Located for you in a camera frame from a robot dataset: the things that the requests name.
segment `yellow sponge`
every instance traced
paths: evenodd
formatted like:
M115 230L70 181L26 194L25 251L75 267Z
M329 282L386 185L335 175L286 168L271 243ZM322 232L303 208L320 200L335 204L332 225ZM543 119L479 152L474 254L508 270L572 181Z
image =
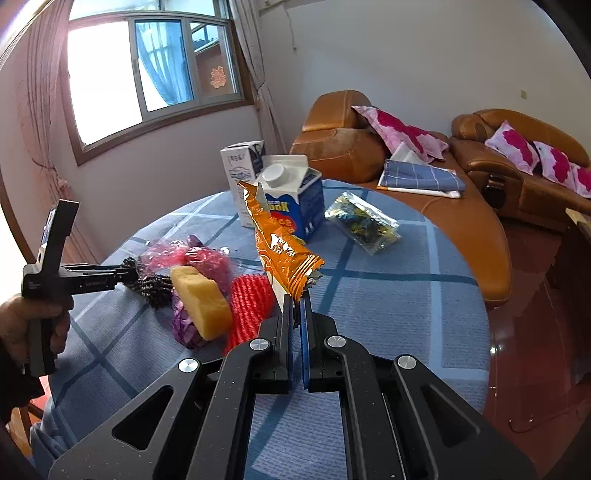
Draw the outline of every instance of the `yellow sponge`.
M215 281L194 267L173 267L170 278L203 339L213 340L230 329L232 311Z

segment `white bottle cap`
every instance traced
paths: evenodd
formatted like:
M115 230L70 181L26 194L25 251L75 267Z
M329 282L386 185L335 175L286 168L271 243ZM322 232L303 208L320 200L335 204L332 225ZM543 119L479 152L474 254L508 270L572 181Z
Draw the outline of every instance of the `white bottle cap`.
M282 183L285 183L287 179L287 169L280 163L274 163L269 165L262 172L262 179L272 189L278 187Z

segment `leather sofa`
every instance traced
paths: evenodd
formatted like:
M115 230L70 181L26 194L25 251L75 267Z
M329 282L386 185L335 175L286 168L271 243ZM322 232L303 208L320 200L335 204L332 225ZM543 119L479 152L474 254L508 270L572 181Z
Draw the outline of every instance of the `leather sofa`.
M316 100L290 153L308 156L324 178L375 189L389 152L380 137L352 105L371 105L355 90L322 95ZM433 132L444 141L447 138ZM412 193L383 194L406 203L437 225L463 254L488 308L506 302L511 293L511 258L505 232L493 209L449 151L437 166L455 170L466 183L461 199Z
M497 214L552 230L568 225L565 208L591 214L591 200L541 176L523 173L502 155L484 145L503 121L529 142L539 141L562 150L573 163L589 168L589 155L574 138L558 128L512 110L489 109L458 116L452 123L452 154Z

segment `folded cloth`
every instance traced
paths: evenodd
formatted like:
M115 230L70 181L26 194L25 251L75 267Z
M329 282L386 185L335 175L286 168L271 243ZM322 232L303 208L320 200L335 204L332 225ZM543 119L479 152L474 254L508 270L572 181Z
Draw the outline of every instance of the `folded cloth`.
M453 171L430 165L387 160L378 187L463 192L466 184Z
M462 198L462 194L457 190L450 190L449 192L438 192L437 190L421 190L421 189L398 189L396 187L376 187L378 190L387 190L389 192L401 192L401 193L416 193L418 195L429 195L431 197L446 197L449 199Z

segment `orange snack bag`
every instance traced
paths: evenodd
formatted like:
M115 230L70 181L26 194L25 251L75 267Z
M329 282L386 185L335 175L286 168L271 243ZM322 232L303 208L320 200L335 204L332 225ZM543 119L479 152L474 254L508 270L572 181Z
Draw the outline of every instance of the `orange snack bag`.
M255 225L256 249L265 271L270 272L294 301L299 301L309 275L324 265L300 244L270 213L256 200L256 186L243 181L238 184L244 189L246 208Z

